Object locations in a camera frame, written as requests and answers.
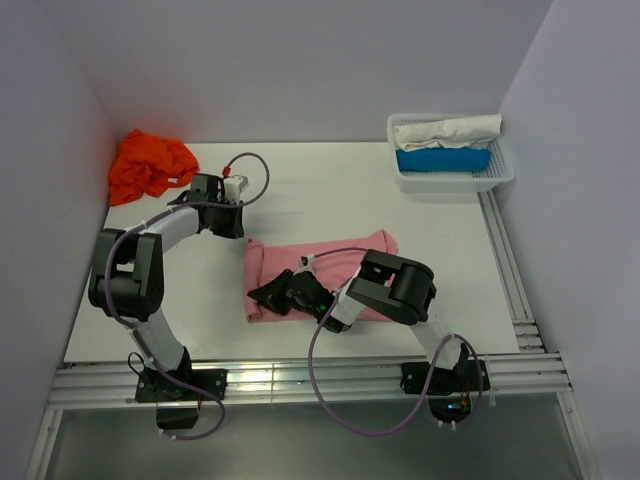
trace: white tabletop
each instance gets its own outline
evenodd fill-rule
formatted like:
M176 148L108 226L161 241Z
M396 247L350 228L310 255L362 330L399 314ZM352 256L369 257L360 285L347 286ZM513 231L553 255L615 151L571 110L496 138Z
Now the white tabletop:
M250 237L265 245L368 236L381 228L398 254L428 265L438 293L431 308L479 353L519 351L493 250L477 196L408 195L393 179L384 143L193 144L203 173L220 174L235 154L253 151L271 167L265 196L244 211L245 238L202 232L164 257L162 308L177 338L198 360L306 357L315 321L249 324L242 298L243 248ZM264 173L251 158L234 173L249 176L244 198L261 187ZM165 208L179 189L145 196L109 210L105 226L123 228ZM135 350L115 320L83 296L66 362L122 361ZM339 335L323 332L317 357L380 357L423 353L403 325L356 322Z

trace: white basket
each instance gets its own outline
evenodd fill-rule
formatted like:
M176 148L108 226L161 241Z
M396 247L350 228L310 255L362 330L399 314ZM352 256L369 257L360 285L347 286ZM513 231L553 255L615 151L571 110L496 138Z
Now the white basket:
M515 177L511 161L502 156L497 140L489 143L491 162L482 172L401 172L396 157L396 142L393 127L410 123L427 123L468 115L430 115L396 113L387 120L389 156L393 163L396 183L406 193L462 193L487 192L500 183L510 182Z

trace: orange cloth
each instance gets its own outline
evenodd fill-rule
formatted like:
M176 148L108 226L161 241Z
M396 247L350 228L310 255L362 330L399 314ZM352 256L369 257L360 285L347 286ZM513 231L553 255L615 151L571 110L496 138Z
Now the orange cloth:
M109 203L133 202L145 192L159 197L167 188L190 183L199 169L198 160L180 140L145 135L136 129L118 147L108 177Z

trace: blue towel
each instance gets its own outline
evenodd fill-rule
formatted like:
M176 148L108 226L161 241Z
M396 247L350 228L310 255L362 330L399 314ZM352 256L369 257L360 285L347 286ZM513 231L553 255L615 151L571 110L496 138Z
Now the blue towel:
M396 150L400 171L414 172L478 172L491 161L487 149L422 148L412 152Z

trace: pink towel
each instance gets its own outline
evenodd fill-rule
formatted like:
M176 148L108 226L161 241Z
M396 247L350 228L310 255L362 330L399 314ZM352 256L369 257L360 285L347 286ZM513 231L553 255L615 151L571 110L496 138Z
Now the pink towel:
M247 297L247 293L254 288L266 285L280 275L285 268L295 272L300 268L300 257L344 247L363 247L394 255L398 252L395 240L384 230L378 230L366 238L285 247L265 247L260 240L249 239L244 249L244 309L247 320L249 322L277 322L311 318L309 315L294 310L285 316L270 312ZM322 286L333 291L353 276L360 266L363 255L364 252L358 251L327 255L313 262L313 270ZM362 312L360 319L387 320L383 315L369 309Z

